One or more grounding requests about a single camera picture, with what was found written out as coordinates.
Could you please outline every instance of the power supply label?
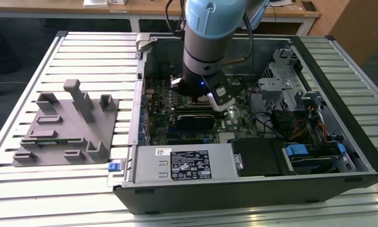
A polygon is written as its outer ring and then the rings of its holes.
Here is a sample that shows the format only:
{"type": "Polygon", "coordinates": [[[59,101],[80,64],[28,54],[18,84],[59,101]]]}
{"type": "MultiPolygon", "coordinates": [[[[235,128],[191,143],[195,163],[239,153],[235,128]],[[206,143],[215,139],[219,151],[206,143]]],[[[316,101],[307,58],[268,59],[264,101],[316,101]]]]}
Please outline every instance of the power supply label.
{"type": "Polygon", "coordinates": [[[210,151],[172,151],[171,178],[175,181],[212,178],[210,151]]]}

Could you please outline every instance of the white label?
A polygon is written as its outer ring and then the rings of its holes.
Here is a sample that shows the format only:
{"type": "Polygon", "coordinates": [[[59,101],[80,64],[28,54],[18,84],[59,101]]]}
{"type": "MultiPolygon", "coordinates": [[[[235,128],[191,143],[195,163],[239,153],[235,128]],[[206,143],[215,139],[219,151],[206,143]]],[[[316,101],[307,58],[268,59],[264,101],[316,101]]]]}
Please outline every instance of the white label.
{"type": "Polygon", "coordinates": [[[127,10],[110,10],[111,13],[127,13],[127,10]]]}
{"type": "Polygon", "coordinates": [[[171,148],[156,148],[156,155],[170,155],[171,148]]]}

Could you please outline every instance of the wooden desk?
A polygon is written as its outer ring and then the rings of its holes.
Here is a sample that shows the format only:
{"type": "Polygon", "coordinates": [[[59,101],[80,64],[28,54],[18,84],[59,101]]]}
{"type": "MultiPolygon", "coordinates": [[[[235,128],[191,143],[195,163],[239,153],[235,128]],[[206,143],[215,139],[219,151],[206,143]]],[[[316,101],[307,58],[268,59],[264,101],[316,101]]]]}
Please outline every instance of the wooden desk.
{"type": "MultiPolygon", "coordinates": [[[[142,19],[166,19],[167,0],[130,0],[127,5],[84,9],[84,0],[0,0],[0,17],[128,19],[132,32],[140,32],[142,19]]],[[[170,7],[171,19],[179,19],[179,1],[170,7]]],[[[302,0],[294,7],[268,8],[263,22],[300,23],[298,35],[307,35],[322,14],[304,9],[302,0]]]]}

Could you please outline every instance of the light blue robot arm segment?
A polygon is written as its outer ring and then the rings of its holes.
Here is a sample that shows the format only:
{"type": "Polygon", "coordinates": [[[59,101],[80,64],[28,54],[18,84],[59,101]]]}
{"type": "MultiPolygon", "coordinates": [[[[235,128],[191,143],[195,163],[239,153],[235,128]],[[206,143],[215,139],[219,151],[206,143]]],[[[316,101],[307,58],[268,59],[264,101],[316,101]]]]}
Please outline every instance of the light blue robot arm segment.
{"type": "Polygon", "coordinates": [[[188,25],[200,37],[222,39],[236,30],[246,7],[247,0],[188,0],[188,25]]]}

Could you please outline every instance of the motherboard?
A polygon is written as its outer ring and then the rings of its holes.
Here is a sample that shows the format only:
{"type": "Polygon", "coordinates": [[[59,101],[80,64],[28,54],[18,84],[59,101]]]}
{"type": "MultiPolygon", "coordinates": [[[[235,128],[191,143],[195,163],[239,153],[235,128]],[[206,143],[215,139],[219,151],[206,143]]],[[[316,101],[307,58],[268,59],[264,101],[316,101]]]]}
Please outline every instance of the motherboard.
{"type": "Polygon", "coordinates": [[[247,94],[224,112],[216,112],[207,96],[194,100],[171,89],[168,79],[150,80],[146,89],[151,145],[227,143],[259,136],[246,105],[247,94]]]}

